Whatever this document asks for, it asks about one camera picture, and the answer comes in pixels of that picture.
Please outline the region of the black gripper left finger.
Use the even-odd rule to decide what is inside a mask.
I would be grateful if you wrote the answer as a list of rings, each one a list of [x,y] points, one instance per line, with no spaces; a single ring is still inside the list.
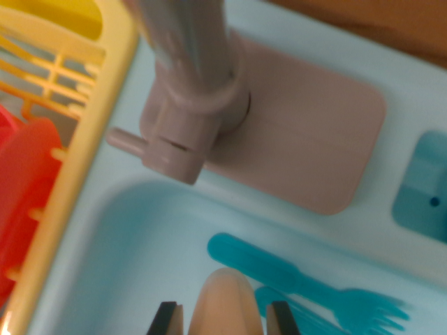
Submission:
[[[183,305],[175,301],[163,301],[147,331],[147,335],[183,335]]]

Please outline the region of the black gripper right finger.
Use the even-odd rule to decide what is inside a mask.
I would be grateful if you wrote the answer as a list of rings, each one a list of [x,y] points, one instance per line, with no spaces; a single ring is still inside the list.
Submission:
[[[300,335],[291,309],[285,301],[274,301],[266,308],[267,335]]]

